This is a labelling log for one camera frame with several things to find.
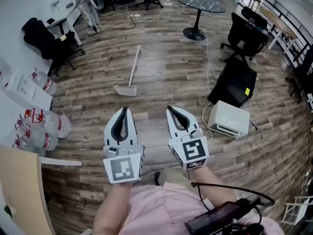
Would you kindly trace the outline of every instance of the pink shirt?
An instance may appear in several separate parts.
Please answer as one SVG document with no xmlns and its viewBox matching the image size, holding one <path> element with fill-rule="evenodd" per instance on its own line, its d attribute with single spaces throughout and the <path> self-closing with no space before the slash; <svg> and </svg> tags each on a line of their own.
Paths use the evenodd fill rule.
<svg viewBox="0 0 313 235">
<path fill-rule="evenodd" d="M 185 187 L 171 183 L 163 187 L 134 187 L 129 214 L 119 235 L 189 235 L 184 222 L 205 212 L 199 196 Z M 258 215 L 249 213 L 239 222 L 258 221 Z M 269 218 L 263 217 L 261 224 L 267 235 L 284 235 L 279 225 Z"/>
</svg>

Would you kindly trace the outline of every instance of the person's arm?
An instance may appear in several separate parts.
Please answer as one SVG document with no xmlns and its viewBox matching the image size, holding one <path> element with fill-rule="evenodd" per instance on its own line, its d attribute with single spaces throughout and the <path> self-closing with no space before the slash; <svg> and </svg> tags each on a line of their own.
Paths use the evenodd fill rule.
<svg viewBox="0 0 313 235">
<path fill-rule="evenodd" d="M 112 186 L 96 214 L 92 235 L 117 235 L 119 233 L 127 216 L 132 187 L 131 183 Z"/>
<path fill-rule="evenodd" d="M 200 166 L 190 170 L 192 178 L 198 183 L 225 185 L 207 166 Z M 236 196 L 231 189 L 200 186 L 200 191 L 204 197 L 208 198 L 214 207 L 226 201 L 236 202 Z"/>
</svg>

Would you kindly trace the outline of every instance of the dustpan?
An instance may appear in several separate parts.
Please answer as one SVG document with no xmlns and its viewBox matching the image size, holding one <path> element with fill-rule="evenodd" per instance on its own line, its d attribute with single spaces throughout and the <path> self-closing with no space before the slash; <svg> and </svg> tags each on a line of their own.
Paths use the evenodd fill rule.
<svg viewBox="0 0 313 235">
<path fill-rule="evenodd" d="M 133 69 L 132 69 L 132 74 L 131 74 L 131 78 L 129 80 L 128 86 L 118 86 L 118 85 L 113 86 L 113 88 L 119 95 L 122 95 L 122 96 L 136 96 L 137 95 L 136 85 L 131 85 L 131 84 L 132 84 L 132 79 L 133 79 L 135 69 L 137 68 L 137 57 L 138 57 L 140 50 L 141 50 L 140 45 L 138 45 L 137 53 L 136 53 L 136 57 L 135 57 L 135 61 L 134 61 Z"/>
</svg>

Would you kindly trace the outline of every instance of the broom handle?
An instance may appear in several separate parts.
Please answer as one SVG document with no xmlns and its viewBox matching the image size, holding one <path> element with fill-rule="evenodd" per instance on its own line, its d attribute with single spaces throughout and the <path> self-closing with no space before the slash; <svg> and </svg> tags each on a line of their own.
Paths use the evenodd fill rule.
<svg viewBox="0 0 313 235">
<path fill-rule="evenodd" d="M 139 50 L 140 50 L 140 45 L 138 45 L 138 48 L 137 48 L 137 53 L 136 53 L 136 57 L 135 57 L 135 61 L 134 61 L 133 69 L 132 69 L 132 74 L 131 74 L 131 78 L 129 80 L 128 86 L 130 86 L 131 83 L 132 83 L 132 79 L 133 79 L 133 75 L 134 75 L 134 70 L 135 70 L 135 66 L 136 66 L 136 61 L 137 61 L 137 57 L 138 57 L 138 54 L 139 54 Z"/>
</svg>

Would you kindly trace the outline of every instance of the wooden floor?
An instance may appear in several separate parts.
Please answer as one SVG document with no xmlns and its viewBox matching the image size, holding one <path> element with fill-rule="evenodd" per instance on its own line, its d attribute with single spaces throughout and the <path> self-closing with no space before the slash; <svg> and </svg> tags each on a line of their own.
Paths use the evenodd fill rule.
<svg viewBox="0 0 313 235">
<path fill-rule="evenodd" d="M 232 25 L 230 14 L 236 5 L 231 0 L 223 1 L 226 13 L 202 12 L 200 19 L 208 34 L 210 89 L 225 65 L 224 58 L 232 53 L 219 47 L 221 42 L 227 43 Z M 196 16 L 195 9 L 178 6 Z M 43 168 L 45 190 L 51 196 L 48 210 L 57 234 L 77 235 L 91 227 L 111 188 L 102 162 L 103 129 L 118 109 L 128 106 L 133 113 L 139 143 L 146 146 L 144 172 L 176 163 L 167 146 L 168 105 L 192 112 L 205 128 L 201 114 L 208 103 L 206 41 L 191 41 L 183 36 L 183 29 L 194 22 L 175 5 L 163 9 L 151 5 L 149 11 L 143 8 L 129 5 L 128 10 L 147 17 L 163 14 L 152 23 L 137 23 L 131 30 L 107 30 L 92 36 L 87 35 L 81 20 L 76 28 L 86 54 L 72 58 L 77 70 L 64 66 L 60 76 L 54 77 L 58 91 L 52 111 L 68 115 L 72 130 L 47 156 L 83 162 L 81 168 L 52 165 Z M 100 17 L 103 29 L 133 26 L 127 21 L 125 6 Z M 137 97 L 119 96 L 112 86 L 128 84 L 138 44 L 142 46 L 142 55 L 133 80 Z M 297 104 L 295 97 L 289 96 L 291 88 L 285 82 L 288 63 L 280 47 L 274 46 L 271 51 L 264 48 L 249 65 L 258 76 L 253 97 L 242 108 L 250 112 L 259 130 L 250 127 L 249 135 L 238 140 L 213 133 L 208 143 L 211 155 L 208 166 L 230 185 L 274 198 L 276 205 L 263 210 L 263 214 L 280 220 L 284 203 L 299 194 L 302 175 L 308 168 L 312 118 L 305 102 Z M 205 120 L 209 112 L 210 107 L 204 114 Z M 141 184 L 153 182 L 153 174 L 146 173 Z"/>
</svg>

